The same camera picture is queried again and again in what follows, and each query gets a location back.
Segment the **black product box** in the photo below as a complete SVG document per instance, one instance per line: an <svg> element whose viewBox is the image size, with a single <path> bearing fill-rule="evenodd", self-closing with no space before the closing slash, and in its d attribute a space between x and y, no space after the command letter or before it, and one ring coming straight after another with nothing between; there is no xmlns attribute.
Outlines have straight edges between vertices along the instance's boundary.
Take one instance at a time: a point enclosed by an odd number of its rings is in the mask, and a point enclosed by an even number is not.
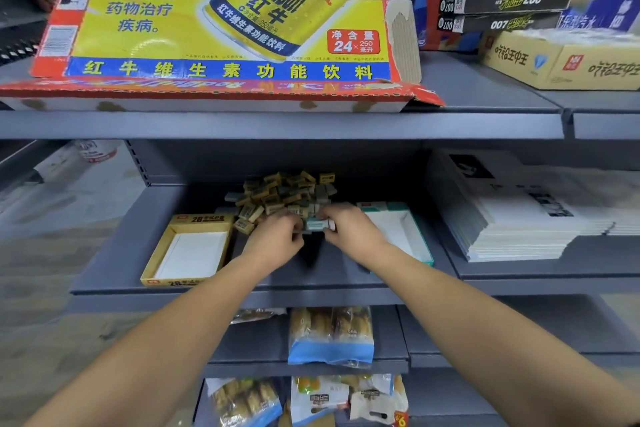
<svg viewBox="0 0 640 427"><path fill-rule="evenodd" d="M551 29L556 27L562 12L512 12L475 16L439 16L438 30L475 32L483 30Z"/></svg>
<svg viewBox="0 0 640 427"><path fill-rule="evenodd" d="M570 0L440 0L441 14L494 14L564 10Z"/></svg>

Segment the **red label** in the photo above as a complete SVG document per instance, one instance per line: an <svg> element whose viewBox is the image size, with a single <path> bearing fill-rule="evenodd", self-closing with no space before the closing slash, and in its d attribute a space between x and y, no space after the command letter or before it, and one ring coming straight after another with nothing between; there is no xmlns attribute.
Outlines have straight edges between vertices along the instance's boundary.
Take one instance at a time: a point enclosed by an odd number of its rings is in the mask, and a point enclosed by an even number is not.
<svg viewBox="0 0 640 427"><path fill-rule="evenodd" d="M563 71L575 71L580 66L582 59L584 58L584 54L572 54L569 56L569 59L564 63Z"/></svg>
<svg viewBox="0 0 640 427"><path fill-rule="evenodd" d="M331 54L378 54L380 35L377 30L331 29L326 33Z"/></svg>
<svg viewBox="0 0 640 427"><path fill-rule="evenodd" d="M409 413L396 412L394 413L394 427L407 427L409 425Z"/></svg>

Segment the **plastic bag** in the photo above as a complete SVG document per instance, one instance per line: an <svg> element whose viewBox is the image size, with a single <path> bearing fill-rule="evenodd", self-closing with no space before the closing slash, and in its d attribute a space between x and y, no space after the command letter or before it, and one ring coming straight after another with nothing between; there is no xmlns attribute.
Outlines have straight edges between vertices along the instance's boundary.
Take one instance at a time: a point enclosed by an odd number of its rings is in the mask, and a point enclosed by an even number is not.
<svg viewBox="0 0 640 427"><path fill-rule="evenodd" d="M289 364L324 362L368 368L373 352L369 307L297 308L291 312Z"/></svg>
<svg viewBox="0 0 640 427"><path fill-rule="evenodd" d="M338 408L349 406L349 386L339 376L293 376L291 423L301 427Z"/></svg>
<svg viewBox="0 0 640 427"><path fill-rule="evenodd" d="M393 395L394 376L391 373L374 375L340 375L340 381L350 386L355 392L377 390L380 393Z"/></svg>
<svg viewBox="0 0 640 427"><path fill-rule="evenodd" d="M406 426L409 422L409 401L406 398L402 377L395 375L393 393L387 395L377 390L354 392L351 395L349 420L366 419L373 422Z"/></svg>
<svg viewBox="0 0 640 427"><path fill-rule="evenodd" d="M282 415L282 406L268 380L207 379L220 427L266 427Z"/></svg>
<svg viewBox="0 0 640 427"><path fill-rule="evenodd" d="M230 324L251 323L252 321L260 321L261 319L268 319L286 313L287 310L284 308L240 309Z"/></svg>

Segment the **white paper inside tray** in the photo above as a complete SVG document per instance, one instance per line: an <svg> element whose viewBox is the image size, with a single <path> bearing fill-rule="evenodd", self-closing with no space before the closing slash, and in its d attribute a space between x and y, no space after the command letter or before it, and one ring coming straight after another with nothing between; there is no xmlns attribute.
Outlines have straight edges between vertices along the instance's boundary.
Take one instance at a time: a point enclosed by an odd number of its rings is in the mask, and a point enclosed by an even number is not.
<svg viewBox="0 0 640 427"><path fill-rule="evenodd" d="M409 210L374 211L367 216L382 232L389 243L426 264L433 263L433 257Z"/></svg>
<svg viewBox="0 0 640 427"><path fill-rule="evenodd" d="M202 278L216 273L228 232L178 233L154 278Z"/></svg>

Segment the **gray floor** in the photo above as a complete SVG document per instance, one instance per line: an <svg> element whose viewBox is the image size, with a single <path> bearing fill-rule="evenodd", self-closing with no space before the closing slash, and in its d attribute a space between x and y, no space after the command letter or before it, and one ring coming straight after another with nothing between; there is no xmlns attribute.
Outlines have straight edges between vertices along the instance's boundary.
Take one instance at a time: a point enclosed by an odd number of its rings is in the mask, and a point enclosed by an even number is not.
<svg viewBox="0 0 640 427"><path fill-rule="evenodd" d="M69 284L142 189L132 169L122 147L111 162L71 162L42 188L0 210L0 427L22 425L146 317L62 316ZM640 295L605 299L640 338ZM640 393L640 371L612 373ZM190 425L198 388L185 395L169 426Z"/></svg>

